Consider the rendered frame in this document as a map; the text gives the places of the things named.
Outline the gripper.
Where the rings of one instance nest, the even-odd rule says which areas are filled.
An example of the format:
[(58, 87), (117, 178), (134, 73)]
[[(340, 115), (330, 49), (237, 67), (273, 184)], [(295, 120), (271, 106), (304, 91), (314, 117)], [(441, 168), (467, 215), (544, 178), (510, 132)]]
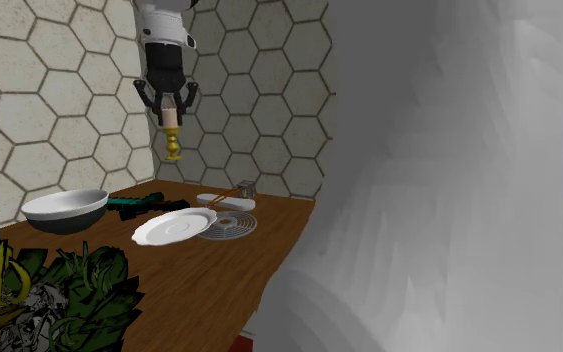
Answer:
[[(161, 102), (164, 93), (174, 93), (174, 100), (177, 110), (177, 123), (183, 125), (183, 116), (192, 106), (199, 85), (192, 81), (187, 82), (183, 70), (182, 48), (173, 44), (147, 43), (145, 45), (145, 55), (147, 63), (146, 80), (151, 84), (154, 98), (151, 99), (146, 92), (147, 82), (143, 79), (133, 81), (143, 104), (157, 116), (158, 125), (163, 126)], [(179, 92), (185, 85), (188, 94), (185, 99)]]

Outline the candle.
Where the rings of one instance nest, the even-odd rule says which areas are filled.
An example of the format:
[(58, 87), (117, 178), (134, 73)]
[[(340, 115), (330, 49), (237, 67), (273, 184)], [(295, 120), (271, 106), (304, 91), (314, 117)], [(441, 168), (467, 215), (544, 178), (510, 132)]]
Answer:
[(180, 132), (179, 114), (174, 95), (164, 93), (162, 96), (161, 104), (161, 120), (162, 129), (166, 136), (166, 160), (176, 161), (181, 160), (180, 145), (178, 144), (177, 135)]

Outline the green and black tool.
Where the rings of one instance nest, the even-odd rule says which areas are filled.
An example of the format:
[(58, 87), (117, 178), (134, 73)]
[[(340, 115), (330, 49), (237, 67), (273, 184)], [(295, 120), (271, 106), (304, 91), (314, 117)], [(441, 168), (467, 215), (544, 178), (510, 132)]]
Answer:
[(122, 221), (136, 218), (150, 211), (172, 212), (190, 207), (186, 200), (168, 201), (162, 192), (154, 192), (143, 198), (110, 197), (108, 211), (117, 211)]

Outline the white flat oblong case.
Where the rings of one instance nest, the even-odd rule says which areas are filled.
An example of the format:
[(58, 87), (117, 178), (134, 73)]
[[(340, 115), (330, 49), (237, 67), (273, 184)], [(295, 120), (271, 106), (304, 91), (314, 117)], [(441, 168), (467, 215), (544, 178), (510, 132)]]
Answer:
[(256, 207), (256, 201), (249, 198), (226, 197), (220, 201), (214, 202), (218, 197), (217, 194), (202, 193), (196, 197), (199, 204), (208, 205), (211, 203), (215, 207), (232, 209), (235, 211), (248, 212)]

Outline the white plate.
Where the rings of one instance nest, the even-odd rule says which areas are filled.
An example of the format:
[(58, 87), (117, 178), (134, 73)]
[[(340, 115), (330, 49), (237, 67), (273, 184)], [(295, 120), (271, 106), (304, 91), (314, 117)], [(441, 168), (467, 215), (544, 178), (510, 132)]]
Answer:
[(206, 207), (172, 211), (146, 221), (131, 239), (140, 246), (169, 245), (206, 231), (216, 220), (217, 212)]

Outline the white round grille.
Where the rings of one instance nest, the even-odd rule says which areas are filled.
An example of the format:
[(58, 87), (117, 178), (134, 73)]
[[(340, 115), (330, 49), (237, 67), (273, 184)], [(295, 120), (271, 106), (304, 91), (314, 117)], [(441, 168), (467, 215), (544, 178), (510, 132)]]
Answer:
[(257, 219), (246, 212), (226, 211), (218, 212), (217, 220), (198, 237), (225, 241), (239, 239), (252, 233), (257, 228)]

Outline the white bowl with dark outside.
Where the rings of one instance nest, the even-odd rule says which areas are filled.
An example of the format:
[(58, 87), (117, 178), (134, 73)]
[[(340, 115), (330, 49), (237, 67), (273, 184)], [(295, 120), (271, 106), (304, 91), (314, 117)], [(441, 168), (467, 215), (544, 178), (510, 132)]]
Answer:
[(109, 193), (100, 189), (82, 189), (45, 195), (21, 207), (27, 222), (35, 229), (69, 235), (84, 231), (103, 217)]

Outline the green leafy plant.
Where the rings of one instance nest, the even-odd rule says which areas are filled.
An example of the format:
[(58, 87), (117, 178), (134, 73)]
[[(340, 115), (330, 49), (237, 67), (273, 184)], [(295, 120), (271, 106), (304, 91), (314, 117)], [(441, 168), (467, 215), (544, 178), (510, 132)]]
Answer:
[(144, 296), (124, 252), (47, 254), (0, 237), (0, 352), (122, 352)]

